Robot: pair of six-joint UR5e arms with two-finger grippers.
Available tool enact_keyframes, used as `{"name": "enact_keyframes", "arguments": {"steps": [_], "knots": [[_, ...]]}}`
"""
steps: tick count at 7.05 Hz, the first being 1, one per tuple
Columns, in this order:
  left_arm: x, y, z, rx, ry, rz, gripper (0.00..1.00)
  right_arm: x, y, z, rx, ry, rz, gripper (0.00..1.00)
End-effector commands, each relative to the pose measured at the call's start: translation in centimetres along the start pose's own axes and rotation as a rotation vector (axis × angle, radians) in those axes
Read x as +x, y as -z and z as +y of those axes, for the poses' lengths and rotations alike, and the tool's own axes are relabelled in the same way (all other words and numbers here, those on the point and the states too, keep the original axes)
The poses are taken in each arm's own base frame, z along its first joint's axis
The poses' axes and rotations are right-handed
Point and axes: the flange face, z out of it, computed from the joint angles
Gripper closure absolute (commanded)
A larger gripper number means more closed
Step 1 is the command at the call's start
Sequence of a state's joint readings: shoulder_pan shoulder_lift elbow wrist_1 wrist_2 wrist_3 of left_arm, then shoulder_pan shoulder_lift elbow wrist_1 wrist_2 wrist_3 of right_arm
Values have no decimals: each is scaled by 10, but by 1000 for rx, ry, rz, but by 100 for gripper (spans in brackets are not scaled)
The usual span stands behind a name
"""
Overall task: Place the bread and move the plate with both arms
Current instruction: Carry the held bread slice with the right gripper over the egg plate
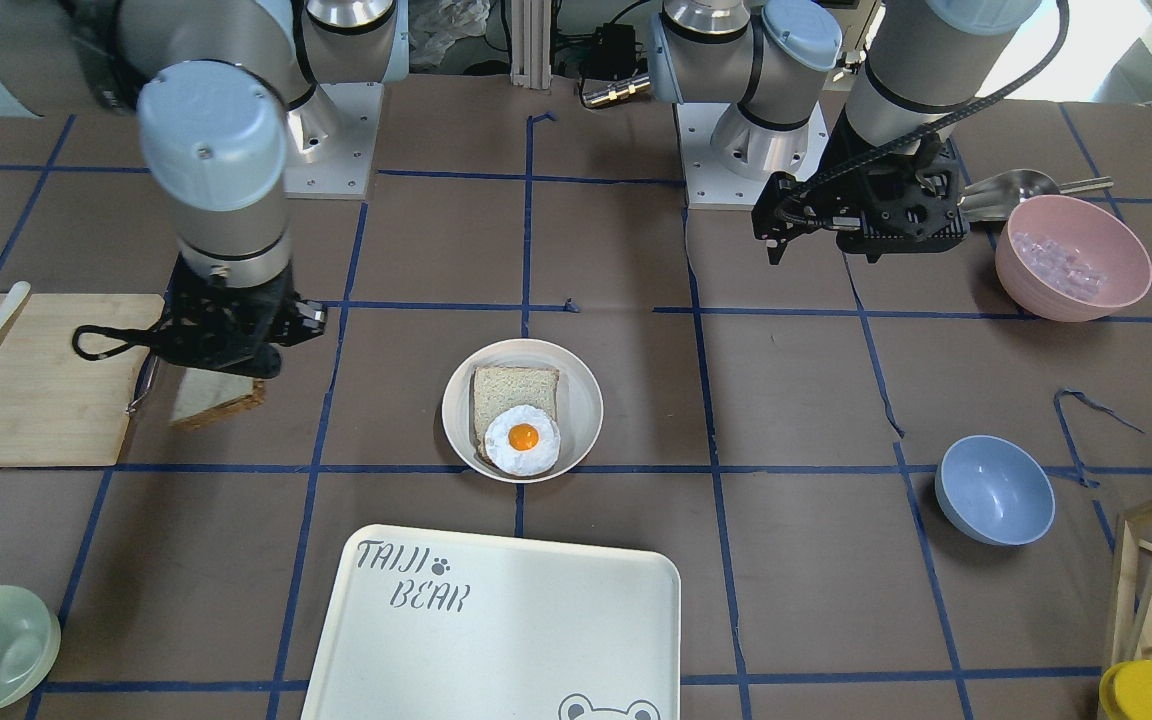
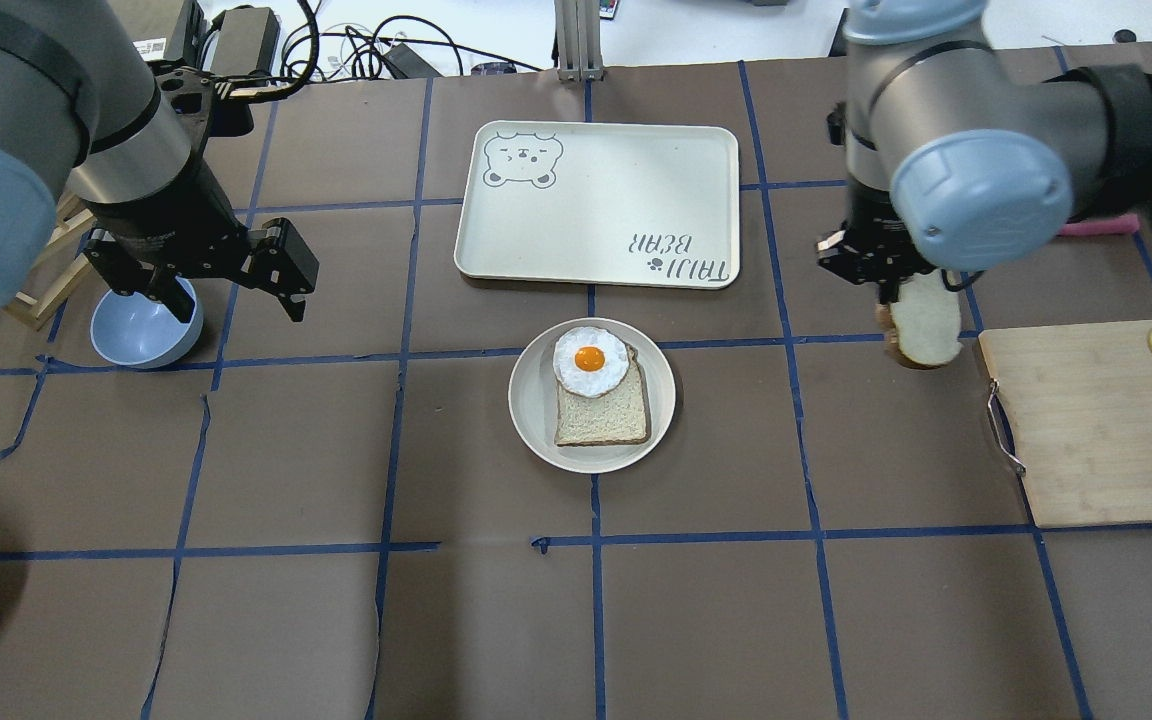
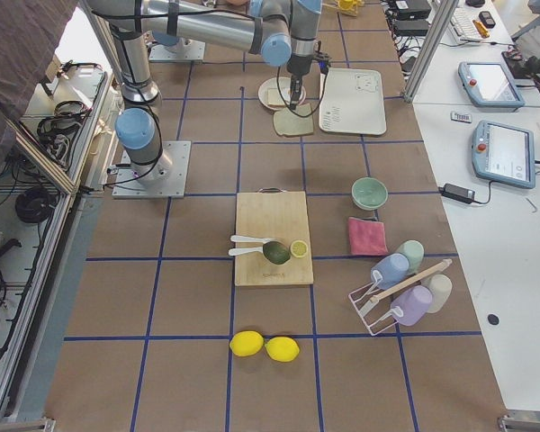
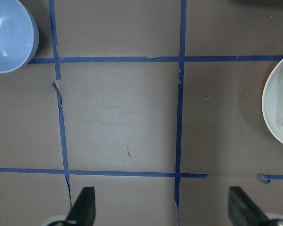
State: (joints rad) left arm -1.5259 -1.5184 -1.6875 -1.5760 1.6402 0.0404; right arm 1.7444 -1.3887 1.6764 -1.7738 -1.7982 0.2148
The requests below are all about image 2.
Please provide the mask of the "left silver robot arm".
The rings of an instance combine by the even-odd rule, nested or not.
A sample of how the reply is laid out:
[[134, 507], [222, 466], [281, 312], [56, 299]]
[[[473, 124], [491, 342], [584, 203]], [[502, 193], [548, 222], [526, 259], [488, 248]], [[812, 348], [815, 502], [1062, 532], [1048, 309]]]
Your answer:
[[319, 262], [288, 219], [238, 222], [204, 158], [251, 127], [251, 106], [305, 85], [237, 91], [194, 68], [156, 71], [105, 1], [0, 1], [0, 306], [26, 282], [61, 195], [104, 237], [84, 255], [120, 296], [192, 318], [187, 279], [270, 293], [305, 318]]

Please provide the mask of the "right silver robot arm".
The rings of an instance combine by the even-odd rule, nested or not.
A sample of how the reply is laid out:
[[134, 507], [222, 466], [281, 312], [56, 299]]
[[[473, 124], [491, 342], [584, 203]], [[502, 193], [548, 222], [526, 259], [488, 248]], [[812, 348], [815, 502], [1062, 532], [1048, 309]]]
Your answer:
[[847, 217], [817, 247], [824, 270], [876, 285], [978, 276], [1046, 245], [1066, 223], [1129, 211], [1152, 229], [1152, 73], [1076, 67], [1011, 82], [983, 1], [852, 1], [841, 33]]

